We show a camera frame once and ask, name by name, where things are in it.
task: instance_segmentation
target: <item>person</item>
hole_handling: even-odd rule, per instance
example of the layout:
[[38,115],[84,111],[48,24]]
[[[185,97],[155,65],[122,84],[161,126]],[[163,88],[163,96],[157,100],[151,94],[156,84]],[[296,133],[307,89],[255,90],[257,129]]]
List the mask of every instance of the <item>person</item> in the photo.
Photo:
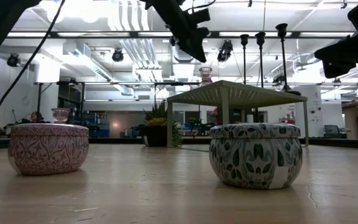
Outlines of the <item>person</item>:
[[43,123],[44,122],[44,118],[42,117],[42,114],[37,112],[37,111],[34,111],[32,114],[31,114],[31,118],[30,118],[30,122],[31,123]]

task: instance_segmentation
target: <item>plant pot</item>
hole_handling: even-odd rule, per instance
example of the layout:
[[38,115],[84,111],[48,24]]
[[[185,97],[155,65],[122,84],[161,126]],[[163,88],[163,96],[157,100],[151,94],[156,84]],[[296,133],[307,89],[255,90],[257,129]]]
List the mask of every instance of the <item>plant pot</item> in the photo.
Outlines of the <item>plant pot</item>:
[[167,127],[166,126],[144,126],[142,127],[142,140],[146,146],[166,147]]

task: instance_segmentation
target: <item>potted plant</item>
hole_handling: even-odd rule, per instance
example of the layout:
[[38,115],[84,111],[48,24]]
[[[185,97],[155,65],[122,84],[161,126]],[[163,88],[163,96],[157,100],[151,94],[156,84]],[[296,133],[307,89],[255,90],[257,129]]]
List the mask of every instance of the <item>potted plant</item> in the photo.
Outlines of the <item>potted plant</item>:
[[[155,104],[151,112],[145,113],[145,126],[142,127],[141,135],[143,143],[151,147],[167,146],[167,110],[165,100],[160,105]],[[181,135],[178,132],[176,122],[173,122],[173,145],[181,145]]]

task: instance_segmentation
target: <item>wooden table surface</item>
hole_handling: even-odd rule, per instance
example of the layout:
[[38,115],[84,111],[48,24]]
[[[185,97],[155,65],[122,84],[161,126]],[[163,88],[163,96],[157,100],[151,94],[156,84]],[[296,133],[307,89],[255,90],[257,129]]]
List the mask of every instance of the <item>wooden table surface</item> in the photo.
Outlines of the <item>wooden table surface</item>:
[[91,145],[78,172],[22,177],[3,149],[0,223],[358,224],[358,150],[304,150],[292,187],[263,191],[220,183],[207,152]]

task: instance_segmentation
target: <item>black cable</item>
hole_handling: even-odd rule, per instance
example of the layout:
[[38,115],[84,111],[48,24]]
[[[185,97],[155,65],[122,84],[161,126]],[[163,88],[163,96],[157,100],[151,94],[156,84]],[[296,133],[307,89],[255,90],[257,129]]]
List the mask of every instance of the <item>black cable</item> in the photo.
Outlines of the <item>black cable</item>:
[[16,85],[16,83],[19,81],[20,77],[23,76],[24,72],[27,70],[27,68],[30,66],[32,60],[35,58],[35,56],[37,55],[38,51],[41,49],[41,47],[43,46],[43,44],[45,43],[45,41],[47,40],[50,32],[52,31],[53,26],[56,23],[56,20],[60,14],[60,11],[62,10],[62,7],[64,5],[66,0],[62,0],[62,2],[60,3],[60,6],[56,12],[55,17],[53,18],[53,21],[50,23],[50,26],[48,28],[48,31],[45,33],[45,36],[42,38],[40,44],[38,45],[38,47],[35,49],[34,53],[31,55],[30,59],[25,63],[23,69],[20,71],[20,73],[18,74],[18,76],[16,77],[16,79],[13,81],[12,85],[6,90],[5,94],[2,96],[1,100],[0,100],[0,107],[2,105],[2,103],[4,102],[5,98],[8,96],[8,94],[11,92],[11,90],[13,89],[13,87]]
[[193,0],[193,2],[191,3],[191,11],[192,11],[192,13],[194,13],[194,2],[195,2],[196,0]]
[[214,0],[214,1],[210,2],[210,3],[208,3],[208,4],[201,5],[201,6],[191,7],[191,8],[186,9],[185,12],[187,12],[189,10],[195,10],[195,9],[200,9],[200,8],[203,8],[203,7],[208,7],[208,6],[212,5],[212,4],[214,4],[215,2],[216,2],[216,0]]

